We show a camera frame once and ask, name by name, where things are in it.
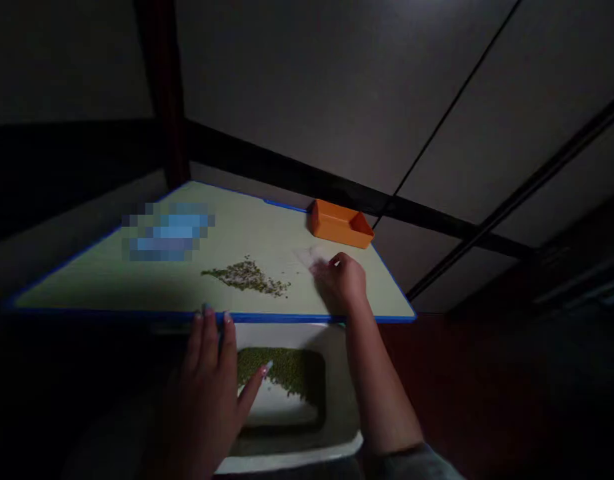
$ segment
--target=white plastic container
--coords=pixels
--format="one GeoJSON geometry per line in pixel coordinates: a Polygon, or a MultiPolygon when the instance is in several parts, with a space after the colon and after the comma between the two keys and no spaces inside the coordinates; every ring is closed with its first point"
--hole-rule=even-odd
{"type": "MultiPolygon", "coordinates": [[[[320,323],[236,323],[238,350],[284,347],[320,353],[325,360],[326,413],[320,430],[296,434],[241,436],[216,473],[277,470],[355,454],[362,445],[358,408],[340,325],[320,323]]],[[[297,396],[287,397],[265,380],[249,414],[248,425],[308,422],[315,409],[297,396]]]]}

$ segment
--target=forearm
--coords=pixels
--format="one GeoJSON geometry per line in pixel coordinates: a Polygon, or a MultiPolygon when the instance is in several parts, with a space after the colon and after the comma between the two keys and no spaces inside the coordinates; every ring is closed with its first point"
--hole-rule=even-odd
{"type": "Polygon", "coordinates": [[[386,454],[423,441],[417,417],[364,299],[348,306],[347,356],[371,450],[386,454]]]}

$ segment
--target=left hand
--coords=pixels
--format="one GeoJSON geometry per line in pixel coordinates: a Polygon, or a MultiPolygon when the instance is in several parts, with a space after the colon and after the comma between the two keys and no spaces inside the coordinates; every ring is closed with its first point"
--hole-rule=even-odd
{"type": "Polygon", "coordinates": [[[142,474],[160,479],[208,479],[240,433],[267,372],[262,365],[237,395],[235,326],[224,317],[218,355],[215,312],[193,318],[180,378],[165,400],[161,438],[147,451],[142,474]]]}

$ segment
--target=sleeve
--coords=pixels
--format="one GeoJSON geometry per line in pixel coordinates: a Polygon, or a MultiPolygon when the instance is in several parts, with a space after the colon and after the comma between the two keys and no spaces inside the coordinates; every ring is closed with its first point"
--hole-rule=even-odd
{"type": "Polygon", "coordinates": [[[384,480],[464,480],[452,464],[426,443],[383,457],[377,474],[384,480]]]}

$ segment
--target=wooden beam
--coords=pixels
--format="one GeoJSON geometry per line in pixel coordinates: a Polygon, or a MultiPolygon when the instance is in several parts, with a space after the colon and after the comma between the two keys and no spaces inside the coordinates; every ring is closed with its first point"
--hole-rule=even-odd
{"type": "Polygon", "coordinates": [[[173,0],[134,0],[153,111],[163,134],[163,166],[174,189],[191,178],[184,142],[184,98],[173,0]]]}

